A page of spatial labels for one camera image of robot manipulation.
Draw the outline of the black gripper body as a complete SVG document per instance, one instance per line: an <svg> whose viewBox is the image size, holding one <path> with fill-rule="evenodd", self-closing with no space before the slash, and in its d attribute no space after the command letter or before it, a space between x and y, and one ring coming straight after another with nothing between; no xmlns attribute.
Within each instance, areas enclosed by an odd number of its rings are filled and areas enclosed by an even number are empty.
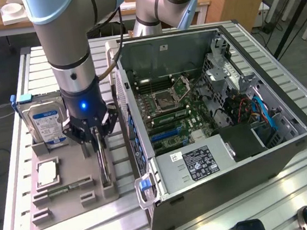
<svg viewBox="0 0 307 230"><path fill-rule="evenodd" d="M107 106L102 99L98 80L94 80L88 88L79 92L73 93L63 89L60 91L74 127L82 129L102 126Z"/></svg>

